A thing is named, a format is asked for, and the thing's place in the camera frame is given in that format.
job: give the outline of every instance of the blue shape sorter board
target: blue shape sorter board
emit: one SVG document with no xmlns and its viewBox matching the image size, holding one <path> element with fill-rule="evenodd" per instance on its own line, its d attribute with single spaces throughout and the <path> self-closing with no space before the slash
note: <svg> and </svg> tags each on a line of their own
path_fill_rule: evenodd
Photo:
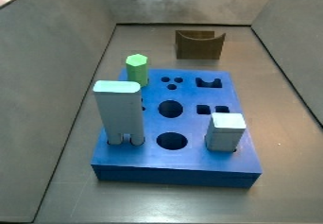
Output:
<svg viewBox="0 0 323 224">
<path fill-rule="evenodd" d="M 209 113 L 242 113 L 229 74 L 150 69 L 141 97 L 145 143 L 133 146 L 125 137 L 109 145 L 102 129 L 90 161 L 97 179 L 251 187 L 263 170 L 248 129 L 234 152 L 209 151 L 204 143 Z"/>
</svg>

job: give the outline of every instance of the brown u-shaped block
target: brown u-shaped block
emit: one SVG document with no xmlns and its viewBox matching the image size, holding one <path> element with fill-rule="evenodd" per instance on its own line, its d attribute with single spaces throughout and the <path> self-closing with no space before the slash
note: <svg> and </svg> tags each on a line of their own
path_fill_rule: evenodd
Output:
<svg viewBox="0 0 323 224">
<path fill-rule="evenodd" d="M 178 60 L 217 60 L 225 33 L 214 37 L 213 31 L 177 30 L 174 49 Z"/>
</svg>

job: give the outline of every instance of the white arch block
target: white arch block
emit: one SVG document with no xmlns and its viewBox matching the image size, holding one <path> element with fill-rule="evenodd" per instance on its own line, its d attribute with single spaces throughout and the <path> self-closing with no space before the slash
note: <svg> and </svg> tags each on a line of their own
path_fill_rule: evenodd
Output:
<svg viewBox="0 0 323 224">
<path fill-rule="evenodd" d="M 206 148 L 210 151 L 233 152 L 245 130 L 240 113 L 212 113 L 205 135 Z"/>
<path fill-rule="evenodd" d="M 98 80 L 93 93 L 108 143 L 118 145 L 122 141 L 122 134 L 128 133 L 132 144 L 141 145 L 144 124 L 140 84 L 130 81 Z"/>
</svg>

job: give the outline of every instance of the shape hole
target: shape hole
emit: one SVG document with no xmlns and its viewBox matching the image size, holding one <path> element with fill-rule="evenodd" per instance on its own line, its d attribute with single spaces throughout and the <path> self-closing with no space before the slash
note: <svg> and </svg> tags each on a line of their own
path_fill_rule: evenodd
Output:
<svg viewBox="0 0 323 224">
<path fill-rule="evenodd" d="M 176 86 L 174 86 L 173 84 L 169 84 L 169 85 L 166 86 L 166 88 L 168 88 L 169 90 L 174 90 L 174 89 L 176 89 Z"/>
<path fill-rule="evenodd" d="M 196 87 L 201 87 L 201 88 L 221 88 L 220 79 L 214 78 L 213 82 L 205 82 L 201 78 L 196 78 Z"/>
<path fill-rule="evenodd" d="M 210 114 L 209 106 L 196 105 L 196 113 L 197 114 Z"/>
<path fill-rule="evenodd" d="M 165 132 L 157 136 L 156 143 L 166 150 L 178 150 L 186 146 L 186 138 L 176 132 Z"/>
<path fill-rule="evenodd" d="M 158 113 L 168 117 L 176 118 L 182 113 L 182 106 L 173 100 L 166 100 L 157 107 Z"/>
<path fill-rule="evenodd" d="M 162 81 L 162 82 L 169 82 L 169 80 L 170 80 L 170 79 L 169 79 L 168 77 L 161 77 L 161 81 Z"/>
<path fill-rule="evenodd" d="M 226 106 L 216 106 L 216 112 L 217 113 L 229 113 Z"/>
<path fill-rule="evenodd" d="M 176 83 L 181 83 L 181 82 L 182 82 L 182 78 L 181 78 L 181 77 L 176 77 L 176 78 L 173 79 L 173 81 L 174 81 Z"/>
</svg>

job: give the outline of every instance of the large circular hole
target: large circular hole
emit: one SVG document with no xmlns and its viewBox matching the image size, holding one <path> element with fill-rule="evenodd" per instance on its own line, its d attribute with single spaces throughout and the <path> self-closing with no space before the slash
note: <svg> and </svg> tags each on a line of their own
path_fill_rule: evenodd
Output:
<svg viewBox="0 0 323 224">
<path fill-rule="evenodd" d="M 170 80 L 170 79 L 169 79 L 168 77 L 161 77 L 161 81 L 162 81 L 162 82 L 169 82 L 169 80 Z"/>
<path fill-rule="evenodd" d="M 173 84 L 169 84 L 169 85 L 166 86 L 166 88 L 168 88 L 169 90 L 174 90 L 174 89 L 176 89 L 176 86 L 174 86 Z"/>
<path fill-rule="evenodd" d="M 182 106 L 173 100 L 166 100 L 157 107 L 158 113 L 168 117 L 176 118 L 182 113 Z"/>
<path fill-rule="evenodd" d="M 166 150 L 178 150 L 186 146 L 186 138 L 176 132 L 166 132 L 157 136 L 156 143 Z"/>
<path fill-rule="evenodd" d="M 181 83 L 181 82 L 182 82 L 182 78 L 181 78 L 181 77 L 176 77 L 176 78 L 173 79 L 173 81 L 174 81 L 176 83 Z"/>
</svg>

